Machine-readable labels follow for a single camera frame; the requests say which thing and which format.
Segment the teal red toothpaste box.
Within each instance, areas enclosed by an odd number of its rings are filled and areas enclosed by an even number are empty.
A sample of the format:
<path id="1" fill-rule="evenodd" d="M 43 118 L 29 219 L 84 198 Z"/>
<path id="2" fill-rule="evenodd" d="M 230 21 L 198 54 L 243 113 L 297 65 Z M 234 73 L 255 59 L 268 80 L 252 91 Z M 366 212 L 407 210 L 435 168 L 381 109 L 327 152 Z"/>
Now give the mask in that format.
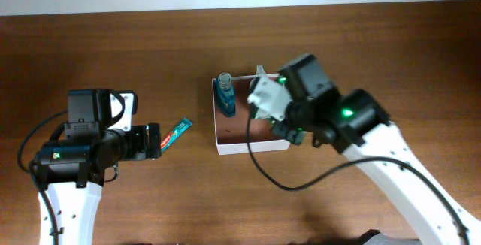
<path id="1" fill-rule="evenodd" d="M 182 118 L 162 140 L 160 144 L 161 153 L 164 153 L 192 125 L 193 122 L 190 119 Z"/>

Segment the green white soap box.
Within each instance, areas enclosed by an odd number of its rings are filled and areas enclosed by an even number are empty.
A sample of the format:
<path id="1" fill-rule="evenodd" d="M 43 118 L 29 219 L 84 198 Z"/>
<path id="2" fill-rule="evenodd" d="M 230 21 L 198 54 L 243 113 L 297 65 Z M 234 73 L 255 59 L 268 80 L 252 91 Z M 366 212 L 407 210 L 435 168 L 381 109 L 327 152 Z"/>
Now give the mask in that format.
<path id="1" fill-rule="evenodd" d="M 269 113 L 266 113 L 265 111 L 256 108 L 253 112 L 252 118 L 253 119 L 270 119 L 271 116 Z"/>

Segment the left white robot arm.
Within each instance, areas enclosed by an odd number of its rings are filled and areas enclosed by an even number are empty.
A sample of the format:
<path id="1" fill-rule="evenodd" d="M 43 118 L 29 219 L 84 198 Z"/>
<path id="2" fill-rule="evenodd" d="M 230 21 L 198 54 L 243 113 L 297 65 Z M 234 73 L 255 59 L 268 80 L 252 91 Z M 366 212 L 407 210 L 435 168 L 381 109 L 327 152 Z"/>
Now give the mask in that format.
<path id="1" fill-rule="evenodd" d="M 120 162 L 159 158 L 157 123 L 122 129 L 99 122 L 67 122 L 66 138 L 55 132 L 29 163 L 38 189 L 42 244 L 91 244 L 107 169 Z"/>

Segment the teal mouthwash bottle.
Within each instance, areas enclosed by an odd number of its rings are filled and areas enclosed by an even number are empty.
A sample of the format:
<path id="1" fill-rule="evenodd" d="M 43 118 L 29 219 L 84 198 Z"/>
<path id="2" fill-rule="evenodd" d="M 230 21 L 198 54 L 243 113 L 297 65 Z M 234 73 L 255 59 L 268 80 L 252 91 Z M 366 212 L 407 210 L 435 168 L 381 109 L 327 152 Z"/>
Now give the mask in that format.
<path id="1" fill-rule="evenodd" d="M 236 95 L 232 76 L 227 72 L 221 73 L 216 78 L 215 90 L 217 106 L 226 117 L 233 117 L 236 114 Z"/>

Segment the clear purple liquid bottle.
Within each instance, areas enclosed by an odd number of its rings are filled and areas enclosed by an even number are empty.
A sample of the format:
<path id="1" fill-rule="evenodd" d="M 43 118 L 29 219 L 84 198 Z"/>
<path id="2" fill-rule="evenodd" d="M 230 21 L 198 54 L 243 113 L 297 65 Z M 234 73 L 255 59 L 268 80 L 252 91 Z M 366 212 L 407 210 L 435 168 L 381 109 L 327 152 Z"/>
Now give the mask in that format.
<path id="1" fill-rule="evenodd" d="M 267 77 L 268 74 L 265 72 L 263 65 L 257 65 L 256 66 L 256 73 L 255 76 L 252 78 L 250 81 L 250 87 L 252 87 L 255 83 L 255 81 L 260 78 L 260 77 Z"/>

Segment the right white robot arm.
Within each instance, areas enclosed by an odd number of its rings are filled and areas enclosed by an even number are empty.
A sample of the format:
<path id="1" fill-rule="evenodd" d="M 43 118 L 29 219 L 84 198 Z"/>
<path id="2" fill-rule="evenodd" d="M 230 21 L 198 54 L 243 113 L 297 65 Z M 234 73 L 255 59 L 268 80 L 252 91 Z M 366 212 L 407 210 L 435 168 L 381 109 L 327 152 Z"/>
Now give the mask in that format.
<path id="1" fill-rule="evenodd" d="M 313 145 L 330 144 L 367 175 L 392 202 L 423 244 L 478 244 L 480 221 L 429 173 L 400 129 L 362 89 L 312 95 L 283 91 L 274 117 L 312 133 Z"/>

